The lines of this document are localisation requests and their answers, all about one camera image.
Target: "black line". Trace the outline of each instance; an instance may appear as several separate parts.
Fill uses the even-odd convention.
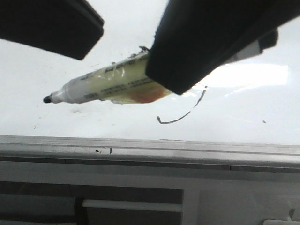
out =
[[[87,209],[83,207],[83,198],[76,198],[74,211],[77,225],[89,225]]]
[[[206,92],[206,89],[202,92],[200,98],[198,99],[197,103],[194,105],[193,109],[199,104],[199,102],[202,100],[205,92]],[[160,117],[158,116],[157,117],[157,120],[160,124],[170,124],[170,123],[175,123],[183,118],[185,118],[187,115],[189,115],[191,113],[191,111],[187,112],[185,115],[181,116],[180,118],[176,119],[176,120],[172,120],[172,121],[169,121],[169,122],[163,122],[161,121]]]

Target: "white bar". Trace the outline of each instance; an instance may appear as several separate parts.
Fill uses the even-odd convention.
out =
[[[107,201],[86,199],[82,203],[86,208],[105,208],[120,210],[150,210],[182,212],[181,204],[153,203],[153,202],[127,202],[127,201]]]
[[[189,187],[184,189],[183,211],[181,225],[198,224],[198,205],[200,201],[199,187]]]
[[[300,225],[296,221],[279,221],[279,220],[265,220],[263,225]]]

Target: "whiteboard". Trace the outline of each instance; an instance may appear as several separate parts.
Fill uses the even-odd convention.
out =
[[[105,33],[83,61],[0,40],[0,135],[300,144],[300,18],[274,48],[221,66],[183,96],[154,103],[44,104],[70,79],[151,47],[167,0],[90,0]],[[203,85],[208,89],[197,102]]]

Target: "gray panel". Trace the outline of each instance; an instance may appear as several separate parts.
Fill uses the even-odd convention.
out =
[[[74,215],[74,198],[32,195],[0,195],[0,213],[33,216]]]
[[[1,194],[71,197],[68,185],[0,181]]]
[[[300,189],[298,192],[299,195],[285,195],[246,188],[232,192],[202,191],[198,224],[260,225],[266,219],[287,220],[290,209],[300,210]]]

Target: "marker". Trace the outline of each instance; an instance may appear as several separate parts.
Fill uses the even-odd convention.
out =
[[[70,80],[45,103],[84,103],[110,100],[117,104],[150,103],[171,92],[145,75],[147,50],[126,60]]]

